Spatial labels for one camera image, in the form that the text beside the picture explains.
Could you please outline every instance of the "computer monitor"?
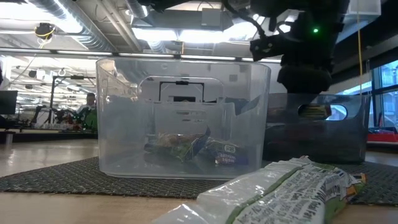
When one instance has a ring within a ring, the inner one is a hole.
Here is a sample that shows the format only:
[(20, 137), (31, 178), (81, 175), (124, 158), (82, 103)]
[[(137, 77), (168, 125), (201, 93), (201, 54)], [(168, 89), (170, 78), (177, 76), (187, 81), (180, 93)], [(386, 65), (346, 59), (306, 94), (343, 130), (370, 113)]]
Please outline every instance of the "computer monitor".
[(0, 91), (0, 114), (15, 114), (18, 91)]

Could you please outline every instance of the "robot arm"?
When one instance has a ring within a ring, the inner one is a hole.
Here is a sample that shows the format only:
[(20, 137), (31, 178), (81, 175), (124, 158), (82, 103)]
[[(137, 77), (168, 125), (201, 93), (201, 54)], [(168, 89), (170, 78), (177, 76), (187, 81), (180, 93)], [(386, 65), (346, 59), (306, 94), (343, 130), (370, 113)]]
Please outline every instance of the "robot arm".
[[(186, 0), (138, 0), (140, 4), (152, 6), (162, 12)], [(261, 26), (252, 18), (235, 10), (228, 0), (221, 0), (231, 13), (256, 26), (260, 38), (252, 40), (250, 51), (254, 61), (283, 55), (278, 82), (288, 93), (319, 94), (331, 85), (333, 50), (349, 0), (251, 0), (250, 9), (260, 16), (270, 18), (268, 29), (277, 30), (278, 35), (266, 36)], [(277, 16), (288, 9), (298, 10), (294, 22), (278, 22)], [(284, 33), (279, 27), (290, 26)]]

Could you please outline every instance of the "woven placemat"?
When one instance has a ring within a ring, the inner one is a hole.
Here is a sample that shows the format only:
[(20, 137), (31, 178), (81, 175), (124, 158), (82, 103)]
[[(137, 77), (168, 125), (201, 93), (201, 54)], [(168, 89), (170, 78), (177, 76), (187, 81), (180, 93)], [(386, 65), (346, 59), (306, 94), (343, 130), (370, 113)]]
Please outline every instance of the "woven placemat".
[[(336, 165), (368, 176), (368, 184), (352, 204), (398, 205), (398, 167), (364, 162)], [(95, 194), (195, 199), (223, 180), (141, 179), (110, 177), (98, 169), (98, 158), (70, 162), (0, 178), (0, 192)]]

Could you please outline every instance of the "desk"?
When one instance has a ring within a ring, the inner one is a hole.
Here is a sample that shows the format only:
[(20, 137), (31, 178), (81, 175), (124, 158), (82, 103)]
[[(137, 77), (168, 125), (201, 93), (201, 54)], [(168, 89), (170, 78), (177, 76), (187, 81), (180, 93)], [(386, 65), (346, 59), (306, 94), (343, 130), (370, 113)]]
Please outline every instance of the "desk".
[[(93, 139), (15, 143), (11, 150), (0, 146), (0, 176), (87, 159), (97, 150)], [(366, 160), (398, 166), (398, 155), (394, 154), (370, 152)], [(166, 198), (0, 193), (0, 224), (144, 224), (185, 202), (195, 203)], [(387, 224), (396, 220), (398, 208), (348, 205), (333, 223)]]

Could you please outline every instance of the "dark plastic bin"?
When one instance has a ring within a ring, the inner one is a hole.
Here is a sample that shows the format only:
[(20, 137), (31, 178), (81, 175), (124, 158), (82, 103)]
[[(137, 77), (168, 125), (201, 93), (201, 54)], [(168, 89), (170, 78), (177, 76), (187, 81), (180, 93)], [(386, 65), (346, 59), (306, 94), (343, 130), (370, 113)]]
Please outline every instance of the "dark plastic bin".
[[(325, 120), (299, 115), (302, 105), (339, 105), (346, 116)], [(365, 159), (370, 97), (343, 95), (269, 95), (263, 159), (309, 156), (317, 162), (349, 163)]]

